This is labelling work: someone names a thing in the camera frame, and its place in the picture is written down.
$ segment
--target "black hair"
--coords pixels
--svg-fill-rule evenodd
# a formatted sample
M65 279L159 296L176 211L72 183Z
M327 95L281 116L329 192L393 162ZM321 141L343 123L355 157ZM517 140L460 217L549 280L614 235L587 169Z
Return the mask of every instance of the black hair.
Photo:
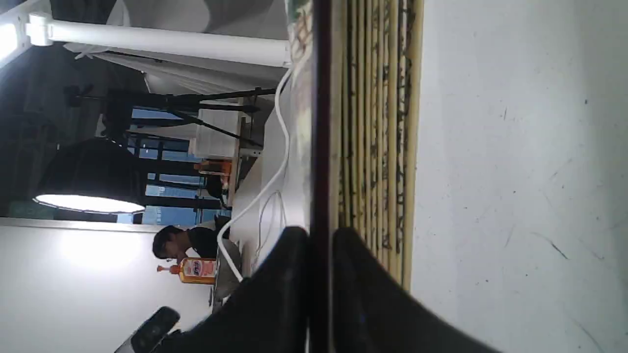
M155 234L155 238L153 238L153 254L158 259L166 259L163 255L163 252L166 247L166 243L170 241L170 234L177 234L183 232L183 229L179 229L173 225L167 225L162 230Z

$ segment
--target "person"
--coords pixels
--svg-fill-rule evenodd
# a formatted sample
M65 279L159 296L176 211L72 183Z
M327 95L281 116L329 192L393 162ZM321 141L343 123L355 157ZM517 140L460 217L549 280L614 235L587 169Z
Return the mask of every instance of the person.
M218 253L218 231L205 227L183 230L168 225L155 234L153 254L158 259L176 259L176 263L188 257L185 252L192 248L201 258L215 259ZM222 236L229 238L229 233Z

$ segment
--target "desk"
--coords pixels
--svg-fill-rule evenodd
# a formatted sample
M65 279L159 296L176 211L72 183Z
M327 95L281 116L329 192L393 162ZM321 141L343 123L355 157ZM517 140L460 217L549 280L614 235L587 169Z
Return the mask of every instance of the desk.
M302 156L309 156L310 148L298 148L299 134L296 119L293 119L291 112L291 82L281 93L279 104L281 113L286 122L286 127L290 134L290 156L284 177L280 177L275 185L262 196L257 206L253 206L242 216L231 229L230 238L236 242L240 241L242 253L242 274L250 276L253 272L253 260L257 249L258 229L260 225L261 209L269 195L275 190L281 192L288 225L299 225L307 228L308 207L310 203L309 191L306 188L309 184L310 168L304 168L309 159ZM235 192L233 199L233 214L241 212L251 200L259 193L262 187L273 177L283 157L284 136L277 120L276 111L273 110L266 121L264 127L264 149L262 156L257 159L249 174L240 183L239 189ZM279 200L275 197L268 202L264 217L261 219L261 239L264 244L260 251L257 265L266 258L277 242L284 225L279 206Z

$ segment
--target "white wall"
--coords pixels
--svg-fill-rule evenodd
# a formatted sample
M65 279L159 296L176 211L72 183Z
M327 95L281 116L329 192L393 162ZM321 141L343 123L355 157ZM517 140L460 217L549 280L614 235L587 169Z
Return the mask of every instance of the white wall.
M425 0L412 293L498 349L628 352L626 14Z
M0 225L1 350L113 352L163 305L181 314L181 329L206 317L206 286L156 272L165 262L153 235Z

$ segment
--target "bottle label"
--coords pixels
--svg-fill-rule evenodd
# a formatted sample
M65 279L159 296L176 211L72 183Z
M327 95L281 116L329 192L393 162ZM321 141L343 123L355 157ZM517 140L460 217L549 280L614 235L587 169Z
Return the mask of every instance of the bottle label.
M214 261L189 260L185 262L183 273L191 277L214 277L214 268Z

